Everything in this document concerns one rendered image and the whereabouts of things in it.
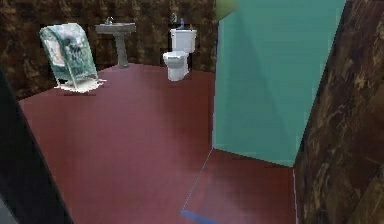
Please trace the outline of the grey pedestal sink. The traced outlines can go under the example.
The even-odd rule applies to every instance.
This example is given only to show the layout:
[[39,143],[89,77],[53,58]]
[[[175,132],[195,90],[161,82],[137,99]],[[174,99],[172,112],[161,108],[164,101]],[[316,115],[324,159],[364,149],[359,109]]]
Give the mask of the grey pedestal sink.
[[115,39],[115,45],[118,56],[117,66],[119,68],[127,68],[129,66],[126,46],[125,35],[136,31],[135,23],[112,23],[112,24],[98,24],[95,26],[98,34],[112,35]]

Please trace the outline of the white toilet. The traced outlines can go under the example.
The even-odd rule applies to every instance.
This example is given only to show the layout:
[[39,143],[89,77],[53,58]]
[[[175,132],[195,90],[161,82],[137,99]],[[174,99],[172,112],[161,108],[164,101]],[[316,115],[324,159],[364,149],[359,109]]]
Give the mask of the white toilet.
[[188,57],[195,51],[197,31],[171,29],[172,50],[162,55],[167,66],[168,79],[180,81],[189,73]]

